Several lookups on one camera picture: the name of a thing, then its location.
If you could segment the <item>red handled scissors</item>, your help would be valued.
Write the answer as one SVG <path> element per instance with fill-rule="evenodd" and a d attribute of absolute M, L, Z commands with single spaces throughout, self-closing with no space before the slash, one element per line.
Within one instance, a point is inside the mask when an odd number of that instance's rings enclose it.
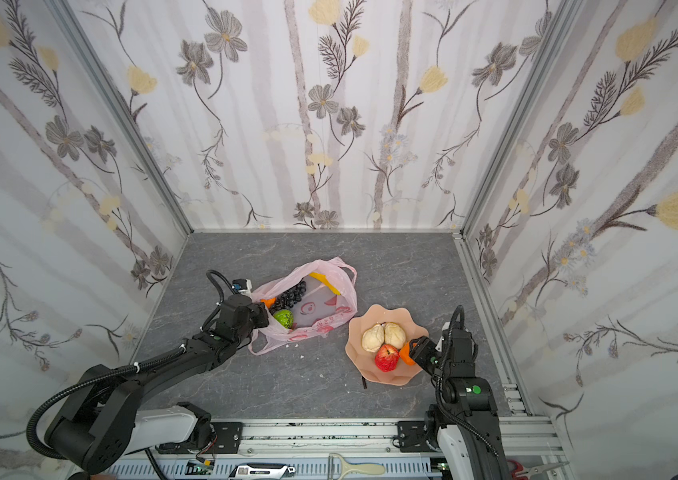
<path fill-rule="evenodd" d="M 547 472 L 563 468 L 567 465 L 568 462 L 564 461 L 525 467 L 519 461 L 511 459 L 508 460 L 508 467 L 513 480 L 530 480 L 536 475 L 545 474 Z"/>

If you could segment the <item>red fake apple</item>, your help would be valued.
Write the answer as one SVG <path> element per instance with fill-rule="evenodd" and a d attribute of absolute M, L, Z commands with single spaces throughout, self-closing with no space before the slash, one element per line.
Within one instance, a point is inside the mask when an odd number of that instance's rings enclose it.
<path fill-rule="evenodd" d="M 397 348 L 389 344 L 383 344 L 376 352 L 375 366 L 381 372 L 392 372 L 397 368 L 400 353 Z"/>

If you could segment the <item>orange fake tangerine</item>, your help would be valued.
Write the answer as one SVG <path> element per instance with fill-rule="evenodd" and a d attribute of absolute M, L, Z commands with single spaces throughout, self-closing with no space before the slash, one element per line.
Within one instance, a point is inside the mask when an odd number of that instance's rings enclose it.
<path fill-rule="evenodd" d="M 399 350 L 399 358 L 401 361 L 403 361 L 406 365 L 415 365 L 416 362 L 412 359 L 410 355 L 410 344 L 405 343 L 404 346 Z"/>

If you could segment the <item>beige fake bun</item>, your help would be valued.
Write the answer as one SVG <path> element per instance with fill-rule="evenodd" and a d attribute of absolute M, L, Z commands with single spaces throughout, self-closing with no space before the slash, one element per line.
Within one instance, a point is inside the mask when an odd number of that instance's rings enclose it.
<path fill-rule="evenodd" d="M 407 343 L 406 331 L 397 323 L 387 322 L 383 326 L 384 343 L 397 350 L 402 349 Z"/>
<path fill-rule="evenodd" d="M 361 337 L 361 347 L 369 353 L 376 353 L 385 343 L 384 326 L 375 324 L 367 329 Z"/>

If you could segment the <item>cream handled peeler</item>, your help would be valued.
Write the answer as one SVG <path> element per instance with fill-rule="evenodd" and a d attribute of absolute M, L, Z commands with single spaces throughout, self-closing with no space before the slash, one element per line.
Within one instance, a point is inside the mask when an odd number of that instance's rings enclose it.
<path fill-rule="evenodd" d="M 348 475 L 381 476 L 386 468 L 376 463 L 351 463 L 338 453 L 329 453 L 327 457 L 327 479 L 341 480 Z"/>

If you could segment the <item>white utility knife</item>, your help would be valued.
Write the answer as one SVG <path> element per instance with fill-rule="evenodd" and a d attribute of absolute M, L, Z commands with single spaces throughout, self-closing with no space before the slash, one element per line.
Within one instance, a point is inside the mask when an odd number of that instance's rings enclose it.
<path fill-rule="evenodd" d="M 230 472 L 229 479 L 284 479 L 292 478 L 296 468 L 281 463 L 246 463 L 240 464 Z"/>

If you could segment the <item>yellow fake banana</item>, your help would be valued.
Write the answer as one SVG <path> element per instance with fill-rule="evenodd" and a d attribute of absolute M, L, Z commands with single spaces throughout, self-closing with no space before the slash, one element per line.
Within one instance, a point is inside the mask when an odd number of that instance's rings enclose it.
<path fill-rule="evenodd" d="M 326 288 L 328 288 L 334 295 L 336 296 L 341 296 L 342 293 L 339 289 L 337 289 L 333 284 L 331 284 L 328 280 L 328 278 L 318 272 L 311 272 L 309 276 L 318 282 L 320 282 L 322 285 L 324 285 Z"/>

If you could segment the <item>peach plastic bowl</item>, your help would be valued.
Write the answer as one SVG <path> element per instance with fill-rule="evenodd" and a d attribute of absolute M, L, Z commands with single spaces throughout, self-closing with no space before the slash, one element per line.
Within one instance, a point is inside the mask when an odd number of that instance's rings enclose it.
<path fill-rule="evenodd" d="M 399 324 L 409 340 L 429 336 L 427 329 L 418 325 L 407 309 L 396 308 L 389 310 L 375 304 L 364 315 L 355 317 L 349 322 L 345 353 L 367 381 L 385 385 L 404 386 L 419 373 L 423 372 L 419 366 L 416 364 L 408 365 L 400 360 L 394 370 L 383 372 L 375 364 L 375 355 L 365 351 L 361 346 L 362 334 L 374 324 L 382 324 L 385 321 Z"/>

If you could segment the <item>green fake fruit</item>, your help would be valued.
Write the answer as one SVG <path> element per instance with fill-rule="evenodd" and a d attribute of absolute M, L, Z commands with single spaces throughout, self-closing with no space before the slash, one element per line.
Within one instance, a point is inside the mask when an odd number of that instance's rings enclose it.
<path fill-rule="evenodd" d="M 280 309 L 272 314 L 273 318 L 284 328 L 291 330 L 294 328 L 294 315 L 289 309 Z"/>

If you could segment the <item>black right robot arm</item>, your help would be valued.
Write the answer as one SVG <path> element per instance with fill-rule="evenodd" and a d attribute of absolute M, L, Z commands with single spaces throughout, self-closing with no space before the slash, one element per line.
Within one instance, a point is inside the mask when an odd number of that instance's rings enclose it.
<path fill-rule="evenodd" d="M 509 479 L 497 402 L 477 375 L 478 345 L 459 305 L 439 342 L 409 342 L 410 357 L 431 379 L 435 403 L 426 416 L 427 443 L 444 455 L 453 479 Z"/>

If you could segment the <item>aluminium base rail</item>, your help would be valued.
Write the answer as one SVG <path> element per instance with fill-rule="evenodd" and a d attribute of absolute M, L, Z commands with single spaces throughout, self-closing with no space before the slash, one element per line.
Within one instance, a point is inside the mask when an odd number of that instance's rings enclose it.
<path fill-rule="evenodd" d="M 503 417 L 502 443 L 509 459 L 531 467 L 568 459 L 545 417 Z M 338 453 L 351 463 L 376 463 L 381 476 L 344 479 L 453 479 L 444 455 L 427 443 L 424 419 L 224 420 L 212 451 L 135 452 L 101 473 L 103 479 L 229 479 L 246 463 L 281 463 L 296 474 L 284 479 L 327 479 L 327 457 Z M 531 479 L 571 479 L 569 464 Z"/>

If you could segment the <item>black grape bunch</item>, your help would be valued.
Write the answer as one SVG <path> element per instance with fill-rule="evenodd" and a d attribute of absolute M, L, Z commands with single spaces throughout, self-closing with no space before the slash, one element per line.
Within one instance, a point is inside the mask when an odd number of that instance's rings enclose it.
<path fill-rule="evenodd" d="M 301 280 L 298 284 L 287 289 L 286 291 L 284 291 L 275 298 L 274 302 L 269 307 L 270 313 L 275 314 L 282 310 L 292 309 L 295 305 L 302 301 L 303 296 L 306 293 L 306 290 L 307 290 L 306 281 Z"/>

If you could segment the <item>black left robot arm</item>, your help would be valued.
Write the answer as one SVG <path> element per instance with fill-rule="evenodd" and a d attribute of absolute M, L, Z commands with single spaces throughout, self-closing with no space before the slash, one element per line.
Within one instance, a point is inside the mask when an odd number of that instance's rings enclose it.
<path fill-rule="evenodd" d="M 264 303 L 236 290 L 215 270 L 206 276 L 220 299 L 200 331 L 148 360 L 86 370 L 77 383 L 52 395 L 31 414 L 25 438 L 32 450 L 68 460 L 89 474 L 108 469 L 128 452 L 143 402 L 221 366 L 255 330 L 268 325 Z"/>

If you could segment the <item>pink plastic bag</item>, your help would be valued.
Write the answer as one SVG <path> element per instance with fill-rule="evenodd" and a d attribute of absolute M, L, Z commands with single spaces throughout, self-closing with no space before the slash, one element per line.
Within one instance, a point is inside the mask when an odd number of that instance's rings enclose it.
<path fill-rule="evenodd" d="M 311 278 L 311 272 L 325 275 L 342 295 L 334 295 Z M 288 275 L 257 287 L 251 297 L 262 303 L 262 300 L 276 298 L 301 280 L 306 281 L 307 290 L 302 301 L 290 309 L 294 315 L 294 328 L 288 330 L 281 326 L 268 309 L 269 325 L 255 330 L 252 343 L 248 345 L 252 354 L 261 356 L 289 343 L 326 336 L 349 322 L 357 313 L 357 271 L 340 257 L 317 259 L 299 266 Z"/>

